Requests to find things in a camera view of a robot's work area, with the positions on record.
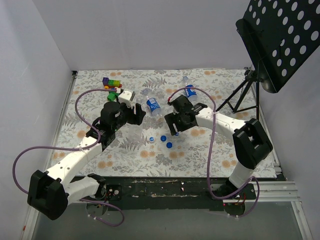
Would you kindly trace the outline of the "Pepsi bottle blue label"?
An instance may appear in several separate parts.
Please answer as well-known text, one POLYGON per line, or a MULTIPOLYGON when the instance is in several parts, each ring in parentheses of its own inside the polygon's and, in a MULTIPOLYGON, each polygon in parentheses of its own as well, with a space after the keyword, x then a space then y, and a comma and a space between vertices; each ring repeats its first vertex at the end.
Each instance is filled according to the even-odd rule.
POLYGON ((198 95, 196 93, 196 90, 193 89, 193 81, 187 76, 184 76, 182 78, 182 86, 185 87, 184 94, 188 98, 188 100, 190 102, 196 102, 198 100, 198 95))

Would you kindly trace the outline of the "clear unlabelled plastic bottle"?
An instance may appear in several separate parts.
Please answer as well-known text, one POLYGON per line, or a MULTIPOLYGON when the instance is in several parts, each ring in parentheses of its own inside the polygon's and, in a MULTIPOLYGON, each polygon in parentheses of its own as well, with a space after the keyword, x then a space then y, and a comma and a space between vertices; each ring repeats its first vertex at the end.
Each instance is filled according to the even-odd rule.
POLYGON ((127 148, 133 151, 145 146, 147 142, 143 134, 143 128, 139 125, 130 125, 125 139, 127 148))

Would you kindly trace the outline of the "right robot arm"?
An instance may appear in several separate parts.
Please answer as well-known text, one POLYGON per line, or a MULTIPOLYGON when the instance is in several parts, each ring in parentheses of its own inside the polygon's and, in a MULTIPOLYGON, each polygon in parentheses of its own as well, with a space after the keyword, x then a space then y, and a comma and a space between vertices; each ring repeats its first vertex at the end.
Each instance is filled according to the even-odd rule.
POLYGON ((209 189, 213 199, 237 199, 245 192, 245 186, 254 179, 257 165, 273 150, 273 145, 258 119, 249 121, 235 119, 215 112, 206 104, 192 104, 180 95, 168 102, 173 112, 165 115, 171 135, 193 127, 202 127, 219 133, 233 141, 237 164, 227 181, 218 189, 209 189))

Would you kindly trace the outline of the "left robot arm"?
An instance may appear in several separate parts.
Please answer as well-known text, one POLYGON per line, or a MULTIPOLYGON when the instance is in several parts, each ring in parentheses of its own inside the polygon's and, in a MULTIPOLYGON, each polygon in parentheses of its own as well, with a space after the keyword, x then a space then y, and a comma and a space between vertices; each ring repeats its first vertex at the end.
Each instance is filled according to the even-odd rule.
POLYGON ((100 117, 93 121, 75 151, 46 171, 36 170, 31 175, 27 203, 50 220, 56 220, 68 205, 84 197, 103 199, 107 193, 103 177, 91 173, 78 181, 73 178, 115 140, 116 131, 125 124, 139 126, 145 115, 139 103, 133 107, 124 102, 105 103, 100 117))

